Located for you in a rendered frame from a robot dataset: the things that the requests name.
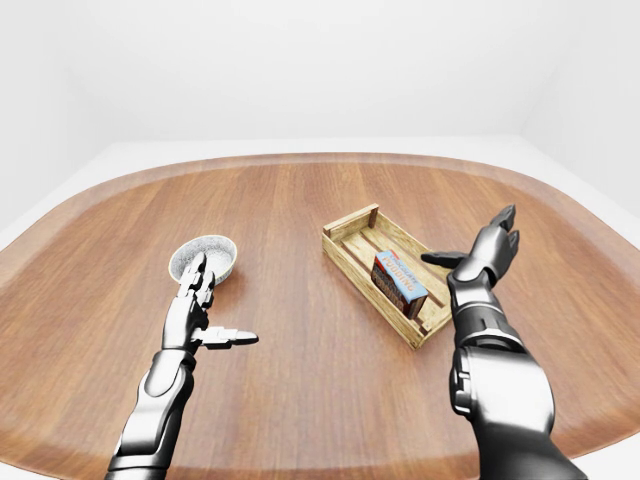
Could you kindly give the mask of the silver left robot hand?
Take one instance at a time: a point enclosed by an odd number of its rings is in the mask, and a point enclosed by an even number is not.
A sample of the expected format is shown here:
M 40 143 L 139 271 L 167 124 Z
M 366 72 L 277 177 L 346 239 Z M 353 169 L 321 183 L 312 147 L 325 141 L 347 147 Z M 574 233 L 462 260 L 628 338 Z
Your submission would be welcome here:
M 249 331 L 209 327 L 207 309 L 214 296 L 215 274 L 207 266 L 204 252 L 199 252 L 185 268 L 180 288 L 172 300 L 163 329 L 163 349 L 183 349 L 194 354 L 200 346 L 208 349 L 228 349 L 233 345 L 248 345 L 259 341 Z

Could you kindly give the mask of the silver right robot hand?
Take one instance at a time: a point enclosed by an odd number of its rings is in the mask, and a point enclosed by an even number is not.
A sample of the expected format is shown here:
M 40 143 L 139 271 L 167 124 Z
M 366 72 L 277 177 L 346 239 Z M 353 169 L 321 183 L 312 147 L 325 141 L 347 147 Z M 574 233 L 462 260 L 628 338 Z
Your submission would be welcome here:
M 472 305 L 490 305 L 502 310 L 492 288 L 504 276 L 517 254 L 519 231 L 510 232 L 516 208 L 508 205 L 478 233 L 469 253 L 427 252 L 424 262 L 450 268 L 447 276 L 452 312 Z

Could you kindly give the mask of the chocolate pudding box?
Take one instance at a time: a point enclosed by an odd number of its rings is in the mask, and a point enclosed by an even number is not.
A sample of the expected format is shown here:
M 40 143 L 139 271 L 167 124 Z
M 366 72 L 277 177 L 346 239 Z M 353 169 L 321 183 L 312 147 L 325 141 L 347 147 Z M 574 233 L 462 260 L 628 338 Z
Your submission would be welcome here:
M 394 250 L 381 251 L 375 255 L 371 279 L 405 317 L 417 317 L 428 291 Z

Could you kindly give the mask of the wooden slat tray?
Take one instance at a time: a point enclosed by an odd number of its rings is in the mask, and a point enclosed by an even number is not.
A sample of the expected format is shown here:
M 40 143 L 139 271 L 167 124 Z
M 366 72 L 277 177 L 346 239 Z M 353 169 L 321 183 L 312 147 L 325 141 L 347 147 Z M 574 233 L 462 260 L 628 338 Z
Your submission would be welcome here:
M 323 227 L 323 250 L 395 331 L 417 350 L 452 318 L 446 286 L 449 270 L 429 266 L 420 255 L 428 248 L 378 211 L 376 204 Z M 417 317 L 406 318 L 374 285 L 371 270 L 375 255 L 392 249 L 428 291 Z

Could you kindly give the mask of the white speckled bowl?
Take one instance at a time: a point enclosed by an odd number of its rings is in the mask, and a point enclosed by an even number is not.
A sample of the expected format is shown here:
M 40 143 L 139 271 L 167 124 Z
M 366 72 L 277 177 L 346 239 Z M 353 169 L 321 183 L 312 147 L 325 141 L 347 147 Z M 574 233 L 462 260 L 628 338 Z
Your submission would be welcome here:
M 189 240 L 172 255 L 168 270 L 174 281 L 180 280 L 184 269 L 199 252 L 205 253 L 206 269 L 214 272 L 216 286 L 229 277 L 237 259 L 235 243 L 222 235 L 204 235 Z

